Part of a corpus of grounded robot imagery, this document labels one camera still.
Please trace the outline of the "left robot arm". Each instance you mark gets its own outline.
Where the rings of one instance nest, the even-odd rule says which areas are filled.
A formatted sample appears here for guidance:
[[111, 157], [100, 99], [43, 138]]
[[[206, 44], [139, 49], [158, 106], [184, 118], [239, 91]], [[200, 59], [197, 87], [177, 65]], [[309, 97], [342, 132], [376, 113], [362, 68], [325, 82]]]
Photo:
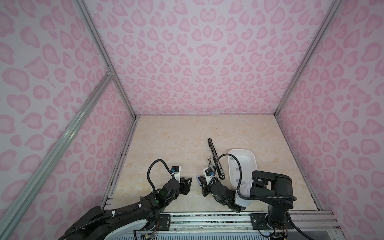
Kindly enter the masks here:
[[191, 190], [192, 178], [170, 179], [137, 203], [113, 209], [91, 208], [60, 237], [61, 240], [112, 240], [128, 232], [150, 231], [157, 218], [179, 195]]

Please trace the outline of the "black stapler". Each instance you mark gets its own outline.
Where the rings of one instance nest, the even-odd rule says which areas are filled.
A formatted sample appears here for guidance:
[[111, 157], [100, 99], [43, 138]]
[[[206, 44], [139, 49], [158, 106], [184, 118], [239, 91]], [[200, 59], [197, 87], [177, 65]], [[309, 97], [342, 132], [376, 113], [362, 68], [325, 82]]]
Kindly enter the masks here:
[[211, 152], [213, 154], [213, 160], [214, 160], [215, 164], [217, 165], [217, 173], [219, 175], [219, 179], [224, 180], [226, 175], [222, 169], [221, 164], [217, 162], [219, 156], [217, 154], [217, 151], [216, 151], [215, 146], [213, 144], [213, 140], [211, 138], [208, 138], [208, 145], [209, 145], [209, 148], [211, 149]]

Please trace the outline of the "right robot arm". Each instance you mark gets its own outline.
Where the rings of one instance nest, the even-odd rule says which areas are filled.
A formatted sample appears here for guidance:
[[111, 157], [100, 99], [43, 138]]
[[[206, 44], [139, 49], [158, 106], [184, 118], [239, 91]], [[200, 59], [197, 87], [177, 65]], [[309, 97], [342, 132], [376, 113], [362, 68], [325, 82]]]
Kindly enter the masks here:
[[240, 213], [253, 201], [268, 204], [264, 224], [270, 229], [283, 227], [287, 222], [286, 212], [294, 208], [297, 198], [293, 195], [292, 179], [286, 175], [253, 171], [249, 193], [230, 190], [213, 175], [198, 176], [203, 196], [212, 195], [216, 202]]

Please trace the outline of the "white plastic bin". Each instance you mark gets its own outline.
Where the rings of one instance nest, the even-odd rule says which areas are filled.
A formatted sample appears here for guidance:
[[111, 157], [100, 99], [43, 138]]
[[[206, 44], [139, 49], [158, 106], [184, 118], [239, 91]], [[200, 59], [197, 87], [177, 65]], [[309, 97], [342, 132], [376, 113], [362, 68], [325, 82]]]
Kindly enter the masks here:
[[[249, 197], [252, 187], [252, 173], [258, 169], [256, 157], [253, 152], [246, 149], [232, 149], [229, 154], [235, 156], [240, 163], [242, 169], [240, 192], [242, 195]], [[228, 156], [228, 165], [230, 183], [233, 189], [236, 189], [239, 183], [236, 182], [236, 179], [240, 180], [240, 168], [236, 160], [230, 156]]]

